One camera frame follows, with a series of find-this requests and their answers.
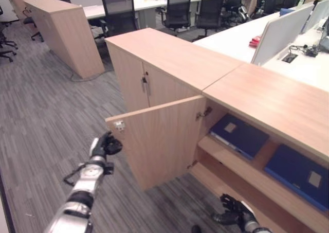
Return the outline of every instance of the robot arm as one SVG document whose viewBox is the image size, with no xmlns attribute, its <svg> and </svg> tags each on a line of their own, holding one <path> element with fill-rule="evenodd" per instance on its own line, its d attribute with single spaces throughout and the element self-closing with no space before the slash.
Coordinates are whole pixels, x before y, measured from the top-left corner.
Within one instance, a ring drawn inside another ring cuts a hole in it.
<svg viewBox="0 0 329 233">
<path fill-rule="evenodd" d="M 93 225 L 89 218 L 97 189 L 105 175 L 113 174 L 114 164 L 106 161 L 107 155 L 120 152 L 122 144 L 111 132 L 95 139 L 90 148 L 89 161 L 64 178 L 64 182 L 73 186 L 65 204 L 57 211 L 44 233 L 91 233 Z M 80 178 L 76 184 L 69 182 L 76 173 Z"/>
</svg>

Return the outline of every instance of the chair armrest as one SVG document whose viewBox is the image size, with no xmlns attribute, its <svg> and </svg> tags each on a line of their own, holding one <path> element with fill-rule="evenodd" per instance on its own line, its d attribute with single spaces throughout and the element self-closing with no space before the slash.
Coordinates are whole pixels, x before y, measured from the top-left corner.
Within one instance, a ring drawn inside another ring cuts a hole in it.
<svg viewBox="0 0 329 233">
<path fill-rule="evenodd" d="M 106 26 L 107 26 L 107 23 L 105 20 L 103 19 L 100 19 L 99 22 L 101 23 L 101 28 L 102 28 L 102 31 L 103 31 L 103 34 L 104 34 L 104 37 L 108 37 L 107 36 L 107 31 L 106 31 Z"/>
</svg>

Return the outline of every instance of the cabinet door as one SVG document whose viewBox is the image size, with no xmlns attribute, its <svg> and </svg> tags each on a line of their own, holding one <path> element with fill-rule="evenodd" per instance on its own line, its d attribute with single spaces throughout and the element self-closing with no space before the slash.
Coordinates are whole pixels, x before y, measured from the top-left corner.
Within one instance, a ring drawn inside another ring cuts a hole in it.
<svg viewBox="0 0 329 233">
<path fill-rule="evenodd" d="M 188 85 L 182 84 L 151 64 L 144 62 L 143 65 L 150 107 L 199 94 Z"/>
<path fill-rule="evenodd" d="M 199 137 L 206 98 L 195 96 L 106 119 L 142 189 L 187 172 Z M 116 129 L 122 121 L 124 129 Z"/>
<path fill-rule="evenodd" d="M 114 45 L 107 44 L 114 71 L 117 75 L 127 111 L 149 107 L 142 62 Z"/>
</svg>

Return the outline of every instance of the blue folder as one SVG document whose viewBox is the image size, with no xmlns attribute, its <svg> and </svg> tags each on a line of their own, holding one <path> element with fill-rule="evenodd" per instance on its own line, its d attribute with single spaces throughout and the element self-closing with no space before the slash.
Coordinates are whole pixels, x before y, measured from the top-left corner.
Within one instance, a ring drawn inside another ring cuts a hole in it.
<svg viewBox="0 0 329 233">
<path fill-rule="evenodd" d="M 268 139 L 268 135 L 246 122 L 226 114 L 210 130 L 223 143 L 252 159 Z"/>
<path fill-rule="evenodd" d="M 322 211 L 329 209 L 329 170 L 296 150 L 280 145 L 265 171 Z"/>
</svg>

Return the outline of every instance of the door hinge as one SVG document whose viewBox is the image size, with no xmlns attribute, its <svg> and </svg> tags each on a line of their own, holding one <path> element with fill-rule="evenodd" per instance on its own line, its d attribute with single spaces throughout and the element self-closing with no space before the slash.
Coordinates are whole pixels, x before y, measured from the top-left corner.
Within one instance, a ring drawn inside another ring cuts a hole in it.
<svg viewBox="0 0 329 233">
<path fill-rule="evenodd" d="M 191 165 L 189 165 L 187 167 L 187 169 L 191 169 L 193 166 L 195 166 L 197 164 L 197 160 L 193 161 L 193 163 Z"/>
<path fill-rule="evenodd" d="M 208 116 L 211 112 L 212 112 L 212 107 L 207 107 L 203 113 L 198 112 L 196 114 L 196 120 L 198 120 L 200 117 Z"/>
</svg>

